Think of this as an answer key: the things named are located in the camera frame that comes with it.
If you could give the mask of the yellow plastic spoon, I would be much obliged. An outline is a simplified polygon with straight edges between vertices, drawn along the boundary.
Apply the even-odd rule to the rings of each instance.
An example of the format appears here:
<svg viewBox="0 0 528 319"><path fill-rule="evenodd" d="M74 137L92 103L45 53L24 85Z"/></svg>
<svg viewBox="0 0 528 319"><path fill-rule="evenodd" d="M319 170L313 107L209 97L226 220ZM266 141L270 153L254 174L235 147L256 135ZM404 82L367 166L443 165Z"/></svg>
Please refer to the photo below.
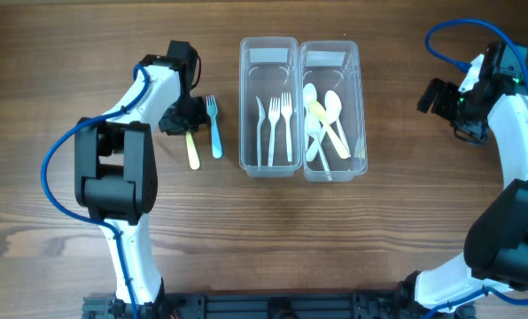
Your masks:
<svg viewBox="0 0 528 319"><path fill-rule="evenodd" d="M314 100L309 104L309 111L323 124L323 127L325 128L327 135L330 137L330 140L336 149L338 156L341 159L348 159L350 157L350 152L345 148L341 139L330 125L327 110L318 101Z"/></svg>

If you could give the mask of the clear white plastic fork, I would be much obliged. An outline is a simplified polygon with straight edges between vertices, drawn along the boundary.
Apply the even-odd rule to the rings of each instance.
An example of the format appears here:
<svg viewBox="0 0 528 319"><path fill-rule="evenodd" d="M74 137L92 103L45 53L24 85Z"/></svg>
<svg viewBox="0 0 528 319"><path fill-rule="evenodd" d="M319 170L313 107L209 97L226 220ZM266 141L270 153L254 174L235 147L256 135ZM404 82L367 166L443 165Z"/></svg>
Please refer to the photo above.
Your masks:
<svg viewBox="0 0 528 319"><path fill-rule="evenodd" d="M256 132L256 136L257 136L257 140L256 140L256 143L257 143L257 165L258 167L261 167L262 166L262 149L261 149L261 126L265 120L265 117L266 117L266 112L265 112L265 109L264 109L264 106L261 102L261 100L256 97L256 101L257 101L257 104L258 104L258 107L259 107L259 119L258 119L258 123L257 123L257 132Z"/></svg>

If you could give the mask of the clear white plastic spoon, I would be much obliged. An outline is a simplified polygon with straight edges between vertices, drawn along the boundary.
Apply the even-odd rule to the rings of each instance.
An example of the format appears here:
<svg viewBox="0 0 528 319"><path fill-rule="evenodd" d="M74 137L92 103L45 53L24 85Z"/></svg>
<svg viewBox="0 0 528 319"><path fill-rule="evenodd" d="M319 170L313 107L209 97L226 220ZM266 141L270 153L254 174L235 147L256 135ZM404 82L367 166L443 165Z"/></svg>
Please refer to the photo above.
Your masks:
<svg viewBox="0 0 528 319"><path fill-rule="evenodd" d="M315 156L312 155L312 152L315 151L316 154L320 156L322 166L326 172L328 180L332 181L332 175L330 172L330 167L327 162L326 156L322 149L322 127L319 123L319 120L312 113L307 113L305 118L306 133L313 139L313 142L308 146L306 150L306 159L307 161L313 161Z"/></svg>

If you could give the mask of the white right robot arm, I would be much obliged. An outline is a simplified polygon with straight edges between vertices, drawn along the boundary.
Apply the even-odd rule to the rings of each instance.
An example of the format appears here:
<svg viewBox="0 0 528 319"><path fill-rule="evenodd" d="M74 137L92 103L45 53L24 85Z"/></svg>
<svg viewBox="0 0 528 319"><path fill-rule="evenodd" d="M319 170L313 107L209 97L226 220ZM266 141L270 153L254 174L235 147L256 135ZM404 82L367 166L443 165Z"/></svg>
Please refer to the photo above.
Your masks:
<svg viewBox="0 0 528 319"><path fill-rule="evenodd" d="M493 136L503 190L473 223L463 250L441 266L416 271L392 296L396 315L452 315L488 293L528 290L528 89L521 67L527 47L489 43L461 85L433 79L417 109L449 121L457 138L483 144Z"/></svg>

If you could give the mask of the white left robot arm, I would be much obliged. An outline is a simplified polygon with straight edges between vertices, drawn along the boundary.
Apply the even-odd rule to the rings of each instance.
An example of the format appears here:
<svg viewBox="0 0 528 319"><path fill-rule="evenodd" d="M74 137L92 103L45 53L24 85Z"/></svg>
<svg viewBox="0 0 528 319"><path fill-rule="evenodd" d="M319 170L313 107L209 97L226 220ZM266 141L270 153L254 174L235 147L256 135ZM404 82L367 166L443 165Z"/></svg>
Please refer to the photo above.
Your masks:
<svg viewBox="0 0 528 319"><path fill-rule="evenodd" d="M191 95L199 76L197 51L172 41L166 54L148 54L138 63L133 85L105 121L74 136L75 198L107 239L117 318L167 316L149 229L158 192L152 135L184 135L208 122L202 97Z"/></svg>

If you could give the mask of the yellow plastic fork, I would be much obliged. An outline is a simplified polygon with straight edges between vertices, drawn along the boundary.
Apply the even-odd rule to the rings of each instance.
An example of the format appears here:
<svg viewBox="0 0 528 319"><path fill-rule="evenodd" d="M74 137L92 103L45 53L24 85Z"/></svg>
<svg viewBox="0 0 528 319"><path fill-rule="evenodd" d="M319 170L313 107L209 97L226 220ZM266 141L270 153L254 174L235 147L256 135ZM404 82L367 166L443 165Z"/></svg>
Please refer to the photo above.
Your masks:
<svg viewBox="0 0 528 319"><path fill-rule="evenodd" d="M187 147L187 152L188 152L188 160L190 163L190 168L192 170L198 170L200 168L198 151L197 151L192 133L190 131L186 132L185 139L186 139L186 147Z"/></svg>

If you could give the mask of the blue plastic fork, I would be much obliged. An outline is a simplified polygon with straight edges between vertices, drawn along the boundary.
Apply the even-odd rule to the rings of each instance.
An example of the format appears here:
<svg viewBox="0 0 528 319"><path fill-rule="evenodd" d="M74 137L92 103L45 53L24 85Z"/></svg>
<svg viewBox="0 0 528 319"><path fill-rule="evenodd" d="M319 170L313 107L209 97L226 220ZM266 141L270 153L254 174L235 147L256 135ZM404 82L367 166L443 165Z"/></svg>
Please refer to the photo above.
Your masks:
<svg viewBox="0 0 528 319"><path fill-rule="evenodd" d="M223 156L223 150L217 124L218 106L214 95L206 97L206 112L210 118L212 154L215 159L220 159Z"/></svg>

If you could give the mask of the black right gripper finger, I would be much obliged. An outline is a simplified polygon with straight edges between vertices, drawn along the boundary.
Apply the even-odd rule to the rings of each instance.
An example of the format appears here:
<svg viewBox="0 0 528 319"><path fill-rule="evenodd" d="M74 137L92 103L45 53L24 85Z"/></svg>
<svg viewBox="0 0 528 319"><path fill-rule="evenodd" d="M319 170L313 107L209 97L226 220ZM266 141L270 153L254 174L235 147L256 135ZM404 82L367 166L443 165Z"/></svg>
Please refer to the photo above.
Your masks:
<svg viewBox="0 0 528 319"><path fill-rule="evenodd" d="M459 87L451 82L436 82L434 88L437 95L432 112L446 120L453 120L459 99Z"/></svg>
<svg viewBox="0 0 528 319"><path fill-rule="evenodd" d="M420 97L416 109L419 112L427 113L436 99L439 97L439 95L442 93L442 90L444 89L444 82L438 78L432 79L425 92Z"/></svg>

